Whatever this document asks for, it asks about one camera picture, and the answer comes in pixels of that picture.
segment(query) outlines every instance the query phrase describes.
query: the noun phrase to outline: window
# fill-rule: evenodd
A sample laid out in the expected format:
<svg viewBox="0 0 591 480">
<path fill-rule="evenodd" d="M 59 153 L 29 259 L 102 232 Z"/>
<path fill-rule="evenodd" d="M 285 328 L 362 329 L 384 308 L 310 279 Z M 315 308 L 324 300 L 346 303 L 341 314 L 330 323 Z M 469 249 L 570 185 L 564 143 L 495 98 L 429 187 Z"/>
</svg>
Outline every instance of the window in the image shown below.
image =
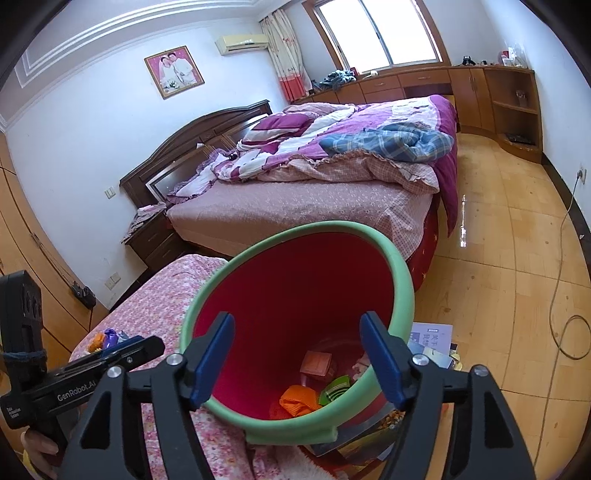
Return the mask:
<svg viewBox="0 0 591 480">
<path fill-rule="evenodd" d="M 320 0 L 314 11 L 345 68 L 362 73 L 442 62 L 415 0 Z"/>
</svg>

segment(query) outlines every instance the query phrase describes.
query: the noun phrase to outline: wooden headboard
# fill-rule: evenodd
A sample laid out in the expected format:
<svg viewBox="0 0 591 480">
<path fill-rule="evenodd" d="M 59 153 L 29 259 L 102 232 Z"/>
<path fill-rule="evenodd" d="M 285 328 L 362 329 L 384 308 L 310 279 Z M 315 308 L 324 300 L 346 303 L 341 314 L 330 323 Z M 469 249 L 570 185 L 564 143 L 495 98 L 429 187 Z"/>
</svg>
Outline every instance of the wooden headboard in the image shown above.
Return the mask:
<svg viewBox="0 0 591 480">
<path fill-rule="evenodd" d="M 137 207 L 162 200 L 157 186 L 189 179 L 214 148 L 233 148 L 247 130 L 271 114 L 269 100 L 203 115 L 168 137 L 141 165 L 119 182 Z"/>
</svg>

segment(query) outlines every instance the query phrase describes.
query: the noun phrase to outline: green bucket rim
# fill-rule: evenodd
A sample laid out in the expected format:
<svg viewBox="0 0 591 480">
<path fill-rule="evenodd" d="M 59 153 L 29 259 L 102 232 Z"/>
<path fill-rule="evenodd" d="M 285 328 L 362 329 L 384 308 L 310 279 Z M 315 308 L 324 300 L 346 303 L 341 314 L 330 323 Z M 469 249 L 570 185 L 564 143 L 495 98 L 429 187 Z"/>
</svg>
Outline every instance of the green bucket rim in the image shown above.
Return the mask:
<svg viewBox="0 0 591 480">
<path fill-rule="evenodd" d="M 195 321 L 205 300 L 226 276 L 262 251 L 294 238 L 321 232 L 352 233 L 374 244 L 381 251 L 392 272 L 395 291 L 388 332 L 407 342 L 414 318 L 414 287 L 402 255 L 385 235 L 374 228 L 356 222 L 330 220 L 298 226 L 273 235 L 244 250 L 244 252 L 217 270 L 197 292 L 191 305 L 189 305 L 181 328 L 180 351 L 184 352 L 193 339 Z M 307 443 L 334 441 L 336 439 L 336 426 L 360 413 L 376 399 L 380 392 L 381 388 L 374 369 L 369 367 L 361 378 L 347 390 L 345 395 L 320 410 L 293 419 L 254 419 L 227 408 L 213 396 L 204 405 L 217 417 L 243 428 L 247 433 L 247 441 L 250 443 L 305 445 Z M 315 426 L 320 420 L 322 424 L 330 423 L 335 427 L 327 429 L 327 427 Z M 298 439 L 303 438 L 309 439 L 309 441 L 302 440 L 302 443 L 299 443 Z"/>
</svg>

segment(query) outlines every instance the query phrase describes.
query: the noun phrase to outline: groom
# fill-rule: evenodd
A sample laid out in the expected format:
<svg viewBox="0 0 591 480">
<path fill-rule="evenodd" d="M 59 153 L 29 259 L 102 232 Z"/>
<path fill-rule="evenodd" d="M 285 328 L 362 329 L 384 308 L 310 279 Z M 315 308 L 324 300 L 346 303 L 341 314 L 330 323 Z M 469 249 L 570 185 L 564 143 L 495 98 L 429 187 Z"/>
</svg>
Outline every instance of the groom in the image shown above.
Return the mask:
<svg viewBox="0 0 591 480">
<path fill-rule="evenodd" d="M 197 83 L 197 79 L 195 78 L 195 74 L 193 73 L 193 66 L 187 59 L 179 59 L 176 56 L 176 53 L 172 52 L 168 54 L 168 58 L 173 64 L 174 71 L 177 73 L 178 78 L 180 78 L 181 82 L 185 85 L 192 85 Z"/>
</svg>

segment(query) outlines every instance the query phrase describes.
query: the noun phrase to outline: picture frame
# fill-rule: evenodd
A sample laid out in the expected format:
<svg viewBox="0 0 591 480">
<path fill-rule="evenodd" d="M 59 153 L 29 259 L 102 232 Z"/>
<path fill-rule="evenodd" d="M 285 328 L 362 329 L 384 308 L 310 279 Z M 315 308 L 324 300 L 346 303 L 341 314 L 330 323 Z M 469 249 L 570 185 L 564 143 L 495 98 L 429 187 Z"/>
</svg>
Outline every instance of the picture frame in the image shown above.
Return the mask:
<svg viewBox="0 0 591 480">
<path fill-rule="evenodd" d="M 205 83 L 187 46 L 162 51 L 144 61 L 165 100 Z"/>
</svg>

